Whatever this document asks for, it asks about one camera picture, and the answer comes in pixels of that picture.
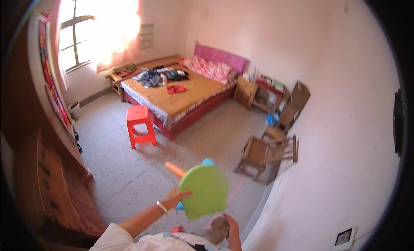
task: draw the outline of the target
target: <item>white bucket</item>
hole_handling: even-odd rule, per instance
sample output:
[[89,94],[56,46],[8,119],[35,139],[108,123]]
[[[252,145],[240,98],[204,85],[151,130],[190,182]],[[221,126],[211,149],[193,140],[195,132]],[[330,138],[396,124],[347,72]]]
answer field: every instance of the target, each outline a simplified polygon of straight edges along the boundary
[[82,114],[81,110],[80,110],[80,105],[79,102],[73,102],[71,103],[67,109],[69,110],[70,114],[72,115],[73,119],[78,119],[80,117],[80,115]]

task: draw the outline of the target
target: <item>white shirt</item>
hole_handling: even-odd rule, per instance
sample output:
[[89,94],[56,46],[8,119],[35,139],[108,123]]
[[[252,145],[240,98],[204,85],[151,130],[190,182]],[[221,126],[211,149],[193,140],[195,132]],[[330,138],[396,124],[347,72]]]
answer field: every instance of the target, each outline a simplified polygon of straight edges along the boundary
[[206,239],[186,233],[159,233],[147,235],[134,243],[132,236],[117,224],[111,223],[89,251],[194,251],[189,244],[204,245],[208,251],[224,250]]

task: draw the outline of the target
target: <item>tiled floor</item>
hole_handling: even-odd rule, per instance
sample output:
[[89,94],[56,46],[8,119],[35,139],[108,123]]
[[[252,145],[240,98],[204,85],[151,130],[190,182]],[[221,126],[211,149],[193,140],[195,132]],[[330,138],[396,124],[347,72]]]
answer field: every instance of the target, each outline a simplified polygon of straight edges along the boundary
[[[119,223],[163,199],[178,184],[164,164],[170,161],[184,170],[212,158],[228,176],[230,191],[242,177],[232,172],[240,152],[250,136],[261,136],[266,114],[248,111],[229,99],[204,115],[175,140],[170,141],[156,130],[158,144],[137,144],[131,149],[126,132],[126,110],[132,106],[121,103],[115,93],[109,93],[82,108],[76,123],[84,165],[94,179],[89,182],[91,195],[106,223]],[[145,132],[145,125],[136,127]],[[257,209],[267,185],[247,178],[237,196],[227,208],[240,226],[246,228]],[[142,235],[169,231],[180,223],[186,232],[200,230],[210,216],[197,221],[187,219],[183,211],[170,212]]]

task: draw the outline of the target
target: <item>bed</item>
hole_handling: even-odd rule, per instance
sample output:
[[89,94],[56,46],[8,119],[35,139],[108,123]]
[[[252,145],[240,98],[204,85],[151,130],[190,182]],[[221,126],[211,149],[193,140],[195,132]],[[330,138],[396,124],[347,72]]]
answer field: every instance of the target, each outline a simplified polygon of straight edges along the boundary
[[[236,74],[241,74],[248,62],[242,57],[202,45],[195,47],[194,55],[206,61],[224,62],[234,68]],[[133,105],[147,105],[153,115],[154,124],[170,140],[202,115],[230,98],[237,82],[236,77],[227,84],[222,84],[178,64],[179,58],[176,60],[171,64],[169,59],[169,65],[165,66],[187,71],[189,80],[169,81],[168,86],[182,85],[187,89],[183,93],[168,94],[166,87],[146,89],[133,79],[124,80],[120,84],[125,100]],[[160,65],[160,61],[157,64],[148,62],[146,65],[152,68]]]

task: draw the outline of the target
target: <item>white sleeve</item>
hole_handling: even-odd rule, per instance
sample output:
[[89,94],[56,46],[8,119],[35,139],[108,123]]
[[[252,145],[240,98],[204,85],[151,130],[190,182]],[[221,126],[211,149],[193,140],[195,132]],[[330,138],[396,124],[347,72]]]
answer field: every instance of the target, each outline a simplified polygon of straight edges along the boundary
[[111,223],[89,251],[123,251],[133,244],[134,239],[125,229]]

